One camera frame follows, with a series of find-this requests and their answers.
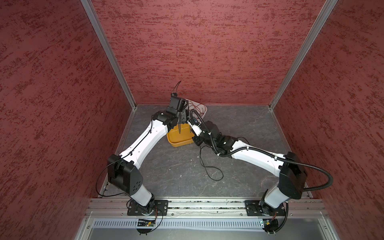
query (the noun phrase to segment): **metal corner post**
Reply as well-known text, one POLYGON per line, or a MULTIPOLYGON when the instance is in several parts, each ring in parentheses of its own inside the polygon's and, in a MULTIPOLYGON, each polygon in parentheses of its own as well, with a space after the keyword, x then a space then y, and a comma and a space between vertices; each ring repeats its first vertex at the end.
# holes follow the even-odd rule
POLYGON ((131 105, 131 108, 136 109, 136 102, 133 99, 133 95, 129 89, 127 81, 125 80, 123 72, 121 71, 121 68, 115 57, 115 54, 113 53, 113 50, 108 42, 107 36, 104 33, 103 27, 101 26, 101 23, 99 21, 99 18, 97 17, 95 9, 93 8, 91 0, 80 0, 80 1, 85 9, 85 12, 88 15, 89 20, 91 21, 93 29, 95 30, 96 35, 99 38, 99 41, 105 51, 105 54, 107 55, 109 62, 111 63, 111 66, 116 74, 116 77, 118 78, 121 84, 121 87, 129 101, 129 104, 131 105))
POLYGON ((325 21, 328 19, 328 16, 332 12, 334 6, 338 0, 326 0, 323 7, 321 8, 319 15, 317 16, 315 22, 313 23, 307 37, 305 38, 303 45, 301 46, 299 52, 296 55, 296 58, 293 60, 291 67, 289 68, 287 74, 285 75, 283 82, 281 83, 279 89, 277 90, 275 96, 273 97, 269 107, 273 110, 283 95, 284 90, 287 88, 289 82, 291 81, 293 75, 299 68, 301 62, 303 61, 308 50, 311 48, 314 40, 319 34, 321 28, 323 27, 325 21))

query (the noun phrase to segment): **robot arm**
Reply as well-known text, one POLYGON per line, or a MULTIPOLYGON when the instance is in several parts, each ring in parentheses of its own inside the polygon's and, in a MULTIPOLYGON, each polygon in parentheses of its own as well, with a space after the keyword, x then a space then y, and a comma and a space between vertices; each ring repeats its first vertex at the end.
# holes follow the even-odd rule
MULTIPOLYGON (((196 145, 205 143, 220 157, 249 162, 279 177, 279 182, 264 193, 256 209, 258 212, 263 215, 274 215, 284 201, 301 198, 307 178, 304 166, 313 166, 302 164, 294 153, 284 155, 268 152, 235 137, 222 135, 215 124, 210 121, 204 122, 196 111, 189 111, 187 106, 187 100, 172 96, 167 110, 154 114, 147 129, 129 148, 120 156, 112 155, 108 159, 108 181, 129 194, 139 204, 141 212, 150 214, 153 211, 154 196, 144 187, 143 177, 138 169, 149 151, 163 136, 177 124, 186 122, 195 134, 193 141, 196 145)), ((332 184, 331 178, 330 176, 328 186, 332 184)))

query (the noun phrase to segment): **aluminum frame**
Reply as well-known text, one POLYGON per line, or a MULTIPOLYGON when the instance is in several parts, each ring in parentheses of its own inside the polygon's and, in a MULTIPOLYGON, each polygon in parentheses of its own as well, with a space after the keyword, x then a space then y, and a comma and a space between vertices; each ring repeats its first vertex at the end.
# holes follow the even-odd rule
POLYGON ((274 109, 338 0, 326 0, 269 107, 274 109))
MULTIPOLYGON (((261 198, 244 197, 159 197, 157 200, 168 200, 168 213, 164 219, 235 219, 250 220, 270 217, 248 217, 245 200, 261 198)), ((128 197, 91 199, 85 213, 83 223, 77 234, 77 240, 87 240, 94 222, 106 218, 137 219, 142 217, 127 216, 126 203, 128 197)), ((319 220, 327 240, 338 240, 336 231, 329 219, 328 212, 321 199, 290 200, 288 218, 315 218, 319 220)))
POLYGON ((105 54, 108 57, 109 62, 111 63, 111 66, 116 74, 116 77, 118 78, 120 85, 125 93, 125 96, 127 97, 129 104, 133 109, 136 109, 136 102, 133 98, 133 95, 131 93, 131 90, 129 89, 129 86, 127 84, 127 81, 125 80, 124 74, 121 71, 121 68, 119 66, 119 63, 115 57, 115 54, 113 53, 113 50, 111 48, 111 45, 108 42, 107 36, 104 33, 103 27, 101 26, 101 23, 99 21, 99 18, 97 17, 97 14, 95 12, 95 9, 92 5, 91 0, 80 0, 81 4, 83 5, 85 12, 88 15, 89 20, 91 21, 91 24, 93 26, 93 29, 96 32, 97 37, 99 38, 99 41, 101 43, 101 46, 103 47, 105 54))
POLYGON ((119 145, 116 148, 116 152, 115 152, 116 155, 119 155, 124 150, 124 143, 125 143, 125 140, 127 139, 129 130, 131 129, 131 125, 132 125, 132 122, 133 122, 133 118, 135 117, 136 110, 137 110, 137 108, 132 109, 132 111, 131 111, 131 113, 130 113, 130 115, 128 117, 128 121, 127 121, 127 124, 125 125, 124 131, 123 131, 123 133, 121 135, 121 138, 120 138, 120 141, 119 141, 119 145))

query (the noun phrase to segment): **enclosure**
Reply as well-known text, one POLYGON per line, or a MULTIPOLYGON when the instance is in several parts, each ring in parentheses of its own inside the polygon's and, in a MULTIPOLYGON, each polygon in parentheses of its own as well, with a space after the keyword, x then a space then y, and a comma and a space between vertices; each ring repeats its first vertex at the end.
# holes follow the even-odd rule
MULTIPOLYGON (((223 134, 332 174, 331 187, 289 201, 273 237, 383 239, 383 11, 378 0, 3 1, 1 238, 145 238, 118 227, 137 224, 128 194, 97 191, 122 193, 108 157, 181 81, 178 95, 223 134)), ((326 181, 307 172, 310 187, 326 181)), ((140 173, 169 200, 149 238, 269 237, 243 206, 278 182, 265 169, 163 137, 140 173)))

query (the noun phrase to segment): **gray stone floor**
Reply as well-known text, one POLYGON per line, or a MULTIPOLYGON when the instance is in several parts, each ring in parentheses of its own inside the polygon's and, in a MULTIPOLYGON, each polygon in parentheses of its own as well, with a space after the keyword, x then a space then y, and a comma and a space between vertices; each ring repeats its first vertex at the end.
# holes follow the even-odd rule
MULTIPOLYGON (((145 130, 151 115, 166 106, 138 106, 125 149, 145 130)), ((224 135, 245 137, 251 145, 277 153, 286 153, 272 116, 266 106, 207 106, 205 121, 212 121, 224 135)), ((199 147, 188 144, 172 147, 164 136, 144 160, 140 172, 145 187, 157 197, 261 197, 278 178, 250 163, 216 156, 204 148, 202 158, 206 166, 223 171, 221 181, 210 179, 199 162, 199 147)), ((208 169, 213 178, 221 173, 208 169)), ((112 185, 105 194, 121 192, 112 185)))

